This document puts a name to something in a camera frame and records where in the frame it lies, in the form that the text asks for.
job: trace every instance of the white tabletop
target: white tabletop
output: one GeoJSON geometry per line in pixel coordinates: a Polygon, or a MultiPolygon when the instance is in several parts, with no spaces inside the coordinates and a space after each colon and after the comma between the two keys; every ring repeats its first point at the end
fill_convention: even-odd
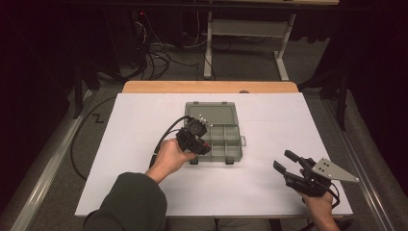
{"type": "MultiPolygon", "coordinates": [[[[283,176],[272,166],[276,160],[298,174],[300,165],[284,156],[286,149],[315,161],[329,159],[301,93],[119,94],[75,215],[86,216],[98,209],[120,173],[146,172],[158,140],[184,115],[185,103],[192,101],[234,102],[246,146],[242,160],[231,166],[185,163],[169,175],[160,184],[167,198],[166,214],[307,217],[300,196],[285,186],[283,176]]],[[[333,214],[352,214],[341,184],[333,182],[341,197],[333,214]]]]}

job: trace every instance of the black sleeve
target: black sleeve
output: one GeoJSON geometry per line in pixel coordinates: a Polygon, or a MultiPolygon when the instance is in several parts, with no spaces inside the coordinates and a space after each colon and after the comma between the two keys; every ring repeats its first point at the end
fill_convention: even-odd
{"type": "Polygon", "coordinates": [[[141,173],[120,174],[83,230],[156,231],[165,227],[167,201],[159,185],[141,173]]]}

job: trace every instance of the hand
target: hand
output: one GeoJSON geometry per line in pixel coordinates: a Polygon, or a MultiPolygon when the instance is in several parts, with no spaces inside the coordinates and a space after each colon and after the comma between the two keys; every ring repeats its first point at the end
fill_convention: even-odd
{"type": "Polygon", "coordinates": [[[326,192],[322,197],[310,197],[302,192],[297,193],[303,197],[319,231],[340,231],[332,216],[333,195],[326,192]]]}
{"type": "Polygon", "coordinates": [[[176,139],[163,141],[154,165],[145,173],[158,184],[177,171],[186,161],[195,158],[192,152],[183,152],[176,139]]]}

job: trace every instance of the gray storage box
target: gray storage box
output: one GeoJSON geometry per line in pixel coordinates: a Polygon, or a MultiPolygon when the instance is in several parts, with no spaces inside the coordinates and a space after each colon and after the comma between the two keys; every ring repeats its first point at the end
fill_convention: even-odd
{"type": "Polygon", "coordinates": [[[198,162],[225,162],[233,165],[242,158],[242,143],[235,103],[232,102],[188,102],[186,116],[200,118],[202,115],[212,127],[202,137],[211,147],[205,155],[198,155],[198,162]]]}

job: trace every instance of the person's left hand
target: person's left hand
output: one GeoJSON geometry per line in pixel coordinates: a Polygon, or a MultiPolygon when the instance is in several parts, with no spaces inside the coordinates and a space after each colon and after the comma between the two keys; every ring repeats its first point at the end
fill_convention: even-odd
{"type": "Polygon", "coordinates": [[[145,173],[157,183],[177,171],[186,161],[195,158],[192,152],[183,152],[176,139],[163,141],[154,165],[145,173]]]}

